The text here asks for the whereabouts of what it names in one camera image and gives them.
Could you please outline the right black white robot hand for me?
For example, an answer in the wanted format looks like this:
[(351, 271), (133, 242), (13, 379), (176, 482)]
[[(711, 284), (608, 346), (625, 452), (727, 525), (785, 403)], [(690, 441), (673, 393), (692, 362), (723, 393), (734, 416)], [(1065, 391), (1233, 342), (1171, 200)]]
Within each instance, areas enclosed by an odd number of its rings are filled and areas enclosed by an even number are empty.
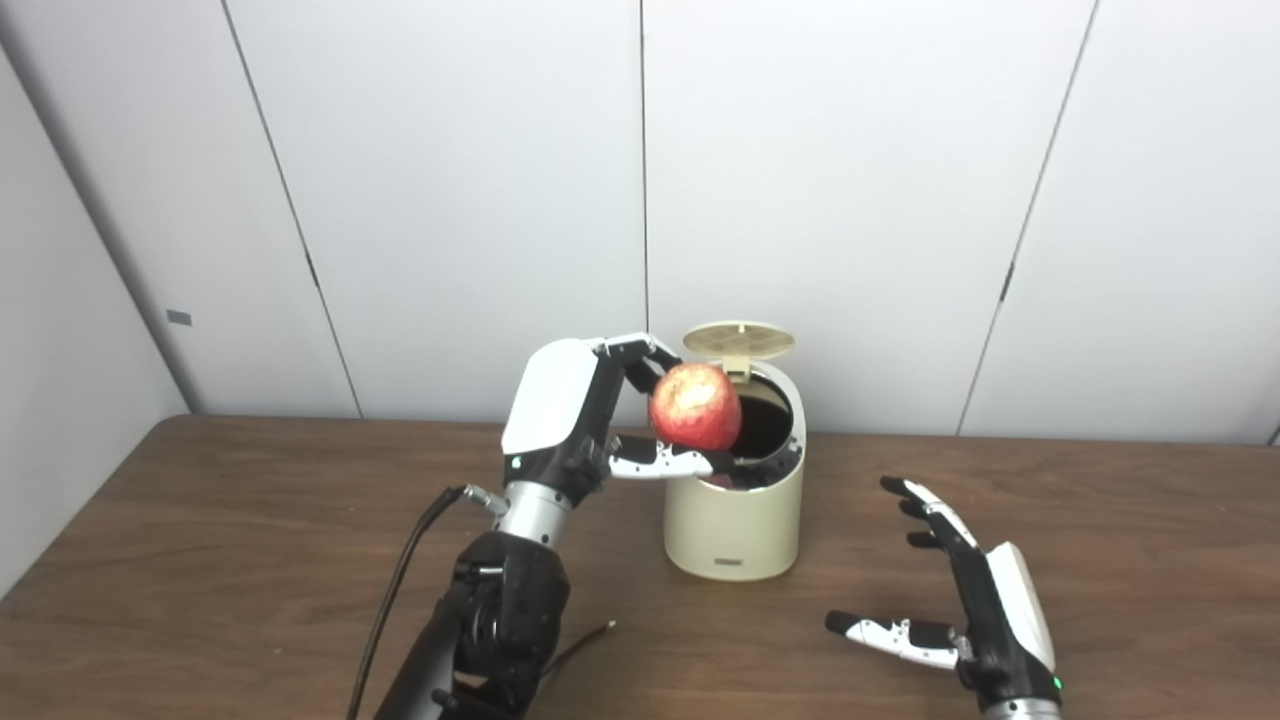
[(966, 625), (872, 618), (832, 610), (826, 629), (879, 652), (955, 673), (986, 719), (1060, 719), (1062, 683), (1050, 625), (1021, 551), (986, 550), (940, 496), (901, 477), (882, 477), (902, 514), (927, 524), (908, 534), (915, 548), (948, 557)]

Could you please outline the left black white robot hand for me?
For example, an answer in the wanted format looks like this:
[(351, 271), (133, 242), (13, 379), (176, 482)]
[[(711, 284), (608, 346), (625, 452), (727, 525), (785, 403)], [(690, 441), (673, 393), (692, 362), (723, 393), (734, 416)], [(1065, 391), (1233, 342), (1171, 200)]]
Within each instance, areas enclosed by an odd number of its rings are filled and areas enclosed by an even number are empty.
[(526, 364), (500, 438), (502, 484), (545, 486), (576, 507), (609, 478), (732, 473), (737, 461), (727, 451), (611, 433), (623, 387), (652, 396), (681, 361), (645, 332), (557, 340), (539, 348)]

